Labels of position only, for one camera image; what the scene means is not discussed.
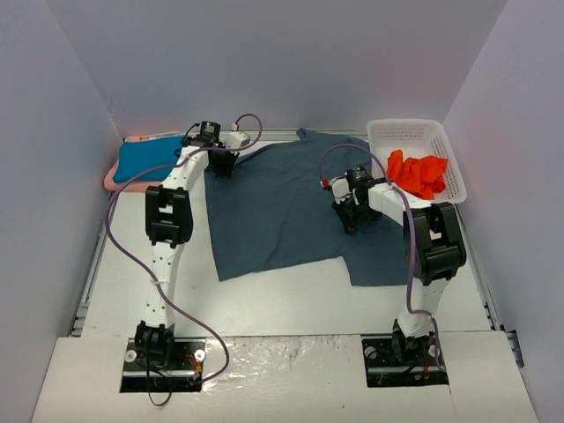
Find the dark blue-grey t shirt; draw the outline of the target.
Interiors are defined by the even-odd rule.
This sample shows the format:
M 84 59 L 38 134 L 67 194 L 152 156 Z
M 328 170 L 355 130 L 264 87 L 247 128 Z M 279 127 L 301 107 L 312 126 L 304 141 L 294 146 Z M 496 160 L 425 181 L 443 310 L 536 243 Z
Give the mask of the dark blue-grey t shirt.
M 204 175 L 212 254 L 219 279 L 342 258 L 354 286 L 408 280 L 403 229 L 382 217 L 347 234 L 321 175 L 371 167 L 356 137 L 298 130 L 297 140 L 239 157 L 233 175 Z

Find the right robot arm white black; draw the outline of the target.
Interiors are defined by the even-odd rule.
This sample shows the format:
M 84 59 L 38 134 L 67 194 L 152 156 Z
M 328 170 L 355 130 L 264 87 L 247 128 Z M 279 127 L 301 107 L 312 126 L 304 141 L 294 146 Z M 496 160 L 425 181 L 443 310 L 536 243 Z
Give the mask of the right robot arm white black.
M 414 362 L 423 345 L 436 339 L 434 315 L 442 294 L 466 263 L 466 250 L 455 206 L 420 200 L 395 184 L 376 180 L 364 167 L 325 180 L 332 207 L 352 234 L 371 219 L 386 217 L 403 228 L 408 283 L 402 312 L 393 323 L 393 358 Z

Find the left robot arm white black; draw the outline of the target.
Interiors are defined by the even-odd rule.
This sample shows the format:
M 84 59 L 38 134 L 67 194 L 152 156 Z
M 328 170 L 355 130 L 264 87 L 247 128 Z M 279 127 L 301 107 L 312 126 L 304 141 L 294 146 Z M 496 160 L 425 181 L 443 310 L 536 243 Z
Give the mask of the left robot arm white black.
M 151 271 L 145 307 L 137 326 L 135 348 L 149 365 L 171 367 L 177 358 L 174 311 L 167 304 L 174 296 L 176 275 L 184 245 L 190 240 L 193 214 L 189 193 L 205 169 L 229 176 L 239 153 L 249 142 L 236 122 L 224 137 L 220 126 L 203 121 L 199 133 L 181 141 L 178 160 L 157 187 L 145 192 L 145 232 L 152 247 Z

